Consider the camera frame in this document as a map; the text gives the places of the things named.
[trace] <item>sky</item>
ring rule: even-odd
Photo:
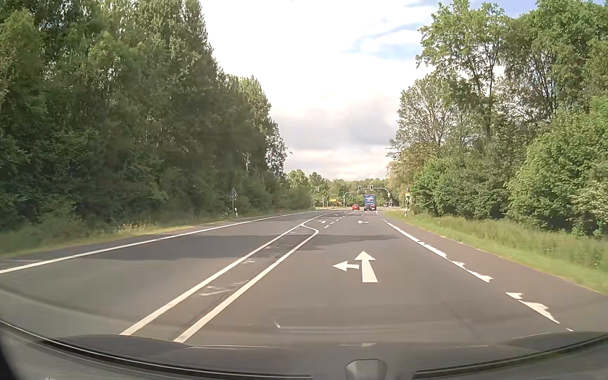
[[[534,0],[496,1],[508,15]],[[480,0],[471,1],[477,7]],[[201,0],[226,73],[254,76],[288,147],[285,171],[385,178],[400,92],[416,68],[433,0]]]

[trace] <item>windshield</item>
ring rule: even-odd
[[[0,321],[311,376],[608,333],[608,1],[0,0]]]

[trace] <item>shrub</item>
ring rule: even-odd
[[[510,182],[511,218],[551,230],[608,233],[608,100],[558,115]]]

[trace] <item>forest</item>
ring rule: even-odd
[[[412,210],[608,237],[608,0],[440,4],[402,91],[388,187]]]
[[[0,231],[311,207],[270,107],[196,0],[0,0]]]

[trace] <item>painted arrow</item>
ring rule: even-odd
[[[335,267],[337,269],[341,269],[344,272],[346,272],[346,270],[348,268],[353,268],[353,269],[359,269],[360,268],[360,266],[358,264],[349,264],[348,261],[340,262],[337,265],[333,265],[333,267]]]
[[[363,282],[364,283],[376,283],[377,277],[374,275],[374,271],[372,270],[372,265],[369,264],[370,260],[374,260],[374,258],[367,254],[367,252],[362,251],[356,260],[361,261],[362,271],[363,271]]]

